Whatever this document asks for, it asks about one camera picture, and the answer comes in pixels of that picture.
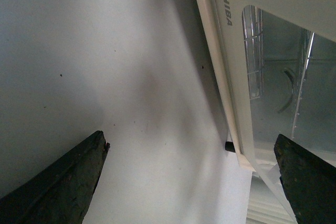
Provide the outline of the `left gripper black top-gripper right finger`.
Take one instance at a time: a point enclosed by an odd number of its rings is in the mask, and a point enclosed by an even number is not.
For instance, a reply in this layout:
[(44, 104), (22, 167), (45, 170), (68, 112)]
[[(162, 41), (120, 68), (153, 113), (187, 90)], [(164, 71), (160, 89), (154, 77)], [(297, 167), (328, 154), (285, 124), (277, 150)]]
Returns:
[(335, 223), (335, 167), (282, 134), (274, 153), (297, 223)]

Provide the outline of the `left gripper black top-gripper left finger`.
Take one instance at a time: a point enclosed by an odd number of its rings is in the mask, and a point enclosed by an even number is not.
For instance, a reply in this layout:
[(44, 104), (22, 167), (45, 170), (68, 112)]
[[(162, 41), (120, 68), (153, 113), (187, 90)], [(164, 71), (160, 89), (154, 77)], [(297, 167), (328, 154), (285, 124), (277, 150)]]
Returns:
[(110, 148), (96, 131), (1, 199), (1, 223), (82, 223)]

